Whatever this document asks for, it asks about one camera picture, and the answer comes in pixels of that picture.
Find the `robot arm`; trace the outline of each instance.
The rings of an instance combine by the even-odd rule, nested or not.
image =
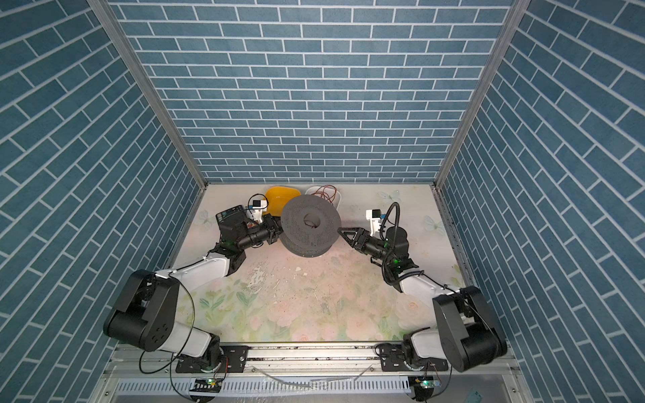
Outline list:
[[[382,225],[394,208],[397,209],[395,224],[383,236]],[[461,372],[506,354],[504,331],[479,288],[470,286],[453,291],[418,270],[408,254],[408,235],[398,227],[398,203],[393,203],[384,216],[380,216],[379,210],[368,210],[366,216],[371,232],[360,227],[339,228],[341,237],[381,267],[383,280],[388,285],[433,307],[437,317],[438,331],[421,329],[403,337],[406,363],[423,367],[429,362],[435,364],[433,359],[447,359]],[[461,315],[474,318],[474,322],[464,323]]]
[[[246,258],[245,249],[277,241],[282,233],[280,218],[266,214],[257,222],[247,217],[247,210],[236,206],[216,215],[220,240],[199,262],[132,273],[103,324],[103,332],[145,351],[161,349],[194,357],[195,365],[205,371],[219,365],[219,337],[175,321],[177,296],[180,286],[192,291],[235,273]]]

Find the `spool hole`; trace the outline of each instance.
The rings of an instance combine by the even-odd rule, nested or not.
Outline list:
[[[318,228],[321,224],[321,219],[314,213],[306,214],[303,217],[304,225],[311,228]]]

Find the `metal vent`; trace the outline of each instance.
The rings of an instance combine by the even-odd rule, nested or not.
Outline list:
[[[187,394],[197,378],[173,379],[175,387]],[[289,395],[328,395],[353,393],[405,393],[410,391],[408,378],[398,375],[376,375],[358,380],[320,381],[311,377],[283,377],[291,384],[311,386],[299,388],[291,384],[281,384],[266,377],[229,377],[224,381],[218,397],[272,397]],[[174,395],[168,379],[131,378],[119,381],[116,392],[119,395]],[[195,396],[209,393],[192,393]]]

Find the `gray perforated spool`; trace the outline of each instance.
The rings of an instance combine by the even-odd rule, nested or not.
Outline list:
[[[341,216],[332,204],[318,196],[302,195],[289,200],[280,216],[280,241],[292,253],[316,257],[338,239]]]

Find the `white cable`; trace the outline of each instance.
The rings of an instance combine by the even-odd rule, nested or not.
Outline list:
[[[311,379],[309,382],[325,382],[325,383],[327,383],[327,382],[335,382],[337,380],[348,380],[348,379],[352,379],[355,382],[358,378],[363,376],[363,374],[365,374],[367,371],[369,371],[371,367],[372,367],[372,365],[370,364],[370,366],[365,368],[363,370],[363,372],[361,372],[360,374],[356,375],[355,377],[316,378],[316,379]],[[280,384],[283,384],[283,385],[293,386],[295,388],[303,388],[303,389],[312,389],[312,388],[315,387],[315,385],[311,385],[311,383],[309,383],[309,384],[297,384],[295,382],[288,382],[286,380],[282,380],[282,379],[276,378],[276,377],[274,377],[272,375],[269,375],[269,374],[267,374],[266,372],[264,372],[263,370],[261,370],[259,368],[256,368],[256,367],[251,367],[251,368],[253,368],[257,372],[261,373],[265,377],[268,377],[268,378],[270,378],[270,379],[272,379],[272,380],[274,380],[274,381],[276,381],[276,382],[278,382]]]

